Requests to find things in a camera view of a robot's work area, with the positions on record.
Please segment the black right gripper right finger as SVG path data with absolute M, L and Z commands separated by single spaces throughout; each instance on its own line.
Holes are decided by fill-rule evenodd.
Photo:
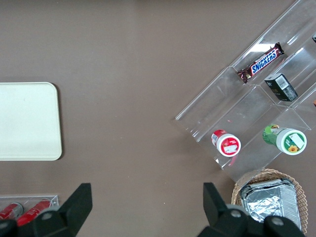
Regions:
M 228 208 L 213 183 L 203 184 L 203 209 L 209 225 L 199 237 L 304 237 L 288 218 L 268 216 L 263 223 L 237 208 Z

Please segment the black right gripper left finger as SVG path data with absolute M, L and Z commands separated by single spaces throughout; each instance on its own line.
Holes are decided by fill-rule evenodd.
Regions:
M 90 183 L 82 183 L 58 209 L 48 208 L 31 222 L 18 226 L 1 220 L 2 237 L 75 237 L 92 210 Z

